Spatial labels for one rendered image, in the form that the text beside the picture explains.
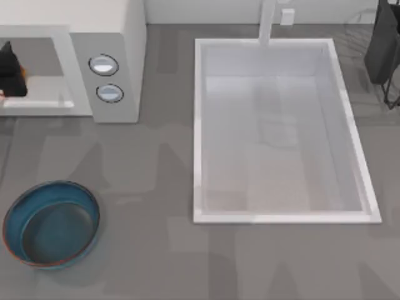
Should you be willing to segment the white sink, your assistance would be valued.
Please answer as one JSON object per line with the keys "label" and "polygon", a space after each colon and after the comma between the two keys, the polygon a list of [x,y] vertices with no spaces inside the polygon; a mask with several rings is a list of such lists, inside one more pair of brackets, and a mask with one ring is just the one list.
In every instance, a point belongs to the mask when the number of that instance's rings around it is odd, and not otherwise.
{"label": "white sink", "polygon": [[331,38],[197,39],[192,219],[379,224]]}

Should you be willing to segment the pale microwave oven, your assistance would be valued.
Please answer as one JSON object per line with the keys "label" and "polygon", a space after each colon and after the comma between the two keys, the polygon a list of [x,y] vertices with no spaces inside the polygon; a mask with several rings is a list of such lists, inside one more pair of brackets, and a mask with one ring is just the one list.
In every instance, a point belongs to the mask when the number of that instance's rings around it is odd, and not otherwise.
{"label": "pale microwave oven", "polygon": [[[143,0],[0,0],[0,48],[10,41],[24,69],[25,97],[0,93],[0,116],[91,116],[97,123],[139,118],[146,18]],[[119,70],[94,74],[90,58],[112,56]],[[96,96],[115,84],[117,103]]]}

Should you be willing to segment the round microwave knob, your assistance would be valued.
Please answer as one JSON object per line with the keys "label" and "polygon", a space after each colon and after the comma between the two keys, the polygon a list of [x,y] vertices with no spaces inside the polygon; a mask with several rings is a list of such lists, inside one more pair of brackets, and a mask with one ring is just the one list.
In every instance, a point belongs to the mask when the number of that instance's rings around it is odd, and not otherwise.
{"label": "round microwave knob", "polygon": [[105,84],[96,88],[96,96],[105,103],[118,103],[124,97],[124,91],[115,84]]}
{"label": "round microwave knob", "polygon": [[88,61],[90,70],[99,76],[112,76],[119,70],[118,62],[110,55],[101,54]]}

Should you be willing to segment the tall white tap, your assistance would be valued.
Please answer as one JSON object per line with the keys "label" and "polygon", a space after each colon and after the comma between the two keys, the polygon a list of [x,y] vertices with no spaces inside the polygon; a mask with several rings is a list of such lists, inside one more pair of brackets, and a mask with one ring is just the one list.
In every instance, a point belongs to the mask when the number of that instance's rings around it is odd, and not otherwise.
{"label": "tall white tap", "polygon": [[267,47],[269,44],[276,2],[277,0],[262,0],[261,2],[258,40],[262,47]]}

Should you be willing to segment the blue bowl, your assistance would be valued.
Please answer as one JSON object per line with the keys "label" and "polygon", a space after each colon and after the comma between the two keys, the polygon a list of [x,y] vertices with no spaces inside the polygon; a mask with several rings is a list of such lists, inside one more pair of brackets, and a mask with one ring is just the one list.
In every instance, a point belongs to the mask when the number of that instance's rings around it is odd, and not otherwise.
{"label": "blue bowl", "polygon": [[23,264],[57,270],[89,254],[100,225],[100,206],[88,188],[73,181],[48,181],[30,187],[9,207],[2,240]]}

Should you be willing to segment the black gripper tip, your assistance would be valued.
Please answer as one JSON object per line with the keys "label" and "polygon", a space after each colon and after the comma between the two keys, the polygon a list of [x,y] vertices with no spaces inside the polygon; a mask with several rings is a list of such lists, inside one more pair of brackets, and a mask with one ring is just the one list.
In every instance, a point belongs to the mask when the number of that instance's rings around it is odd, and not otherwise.
{"label": "black gripper tip", "polygon": [[6,41],[0,49],[0,93],[5,98],[25,97],[28,93],[24,69],[10,41]]}

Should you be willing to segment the white wall socket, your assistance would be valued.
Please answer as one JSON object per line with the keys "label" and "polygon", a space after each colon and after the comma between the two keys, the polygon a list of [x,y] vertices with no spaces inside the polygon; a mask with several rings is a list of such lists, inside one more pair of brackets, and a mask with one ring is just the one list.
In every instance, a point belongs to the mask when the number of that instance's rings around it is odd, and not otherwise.
{"label": "white wall socket", "polygon": [[282,26],[292,26],[295,20],[295,9],[285,8],[281,10],[281,21]]}

